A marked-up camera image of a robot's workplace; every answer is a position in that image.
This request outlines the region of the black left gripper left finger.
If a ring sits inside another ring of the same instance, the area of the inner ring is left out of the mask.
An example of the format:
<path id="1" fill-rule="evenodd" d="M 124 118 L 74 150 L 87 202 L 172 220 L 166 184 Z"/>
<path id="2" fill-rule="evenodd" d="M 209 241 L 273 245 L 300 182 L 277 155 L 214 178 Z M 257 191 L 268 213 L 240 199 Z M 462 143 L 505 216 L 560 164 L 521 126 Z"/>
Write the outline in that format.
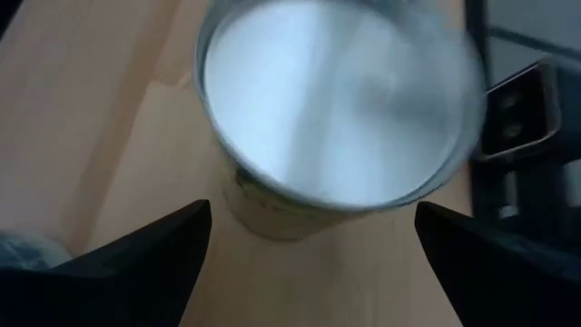
<path id="1" fill-rule="evenodd" d="M 177 326 L 204 263 L 211 204 L 197 200 L 54 268 L 1 271 L 4 326 Z"/>

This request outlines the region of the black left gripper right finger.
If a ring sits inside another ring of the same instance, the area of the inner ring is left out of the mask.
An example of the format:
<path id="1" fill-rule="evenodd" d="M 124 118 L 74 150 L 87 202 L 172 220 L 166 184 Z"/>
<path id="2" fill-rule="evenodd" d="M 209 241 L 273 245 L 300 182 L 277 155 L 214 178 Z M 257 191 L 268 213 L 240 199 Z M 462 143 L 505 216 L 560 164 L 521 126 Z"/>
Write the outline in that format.
<path id="1" fill-rule="evenodd" d="M 578 326 L 580 257 L 430 202 L 414 226 L 465 326 Z"/>

